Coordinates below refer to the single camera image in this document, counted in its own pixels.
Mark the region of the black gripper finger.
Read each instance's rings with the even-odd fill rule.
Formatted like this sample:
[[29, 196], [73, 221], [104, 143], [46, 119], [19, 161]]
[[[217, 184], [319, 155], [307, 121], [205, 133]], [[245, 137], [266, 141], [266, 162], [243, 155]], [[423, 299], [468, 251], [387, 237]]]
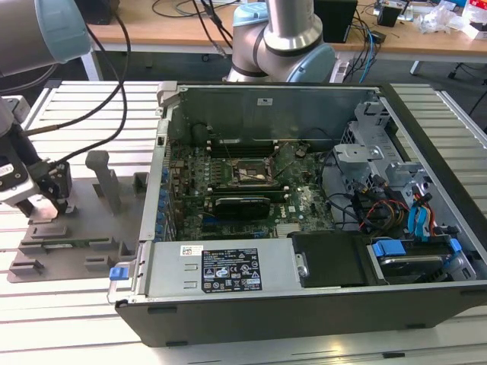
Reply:
[[35, 206], [28, 198], [19, 201], [17, 203], [17, 208], [24, 214], [25, 217], [30, 217], [36, 211]]
[[30, 176], [39, 186], [40, 193], [50, 200], [59, 214], [64, 214], [72, 190], [69, 162], [38, 161], [30, 166]]

